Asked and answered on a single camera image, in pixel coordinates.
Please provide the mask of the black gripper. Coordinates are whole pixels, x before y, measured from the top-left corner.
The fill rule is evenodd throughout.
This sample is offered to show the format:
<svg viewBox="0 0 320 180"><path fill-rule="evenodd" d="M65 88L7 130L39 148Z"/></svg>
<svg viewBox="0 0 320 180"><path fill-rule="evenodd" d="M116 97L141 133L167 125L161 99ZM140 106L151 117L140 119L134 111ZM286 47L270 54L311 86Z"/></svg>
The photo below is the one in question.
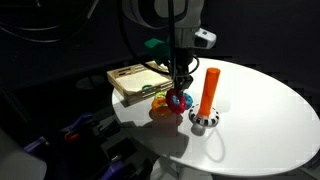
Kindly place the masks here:
<svg viewBox="0 0 320 180"><path fill-rule="evenodd" d="M176 87L176 96L178 99L184 93L191 96L190 84L193 81L191 74L193 70L189 70L189 65L194 58L194 38L195 29L192 28L178 28L175 30L175 78L174 83Z"/></svg>

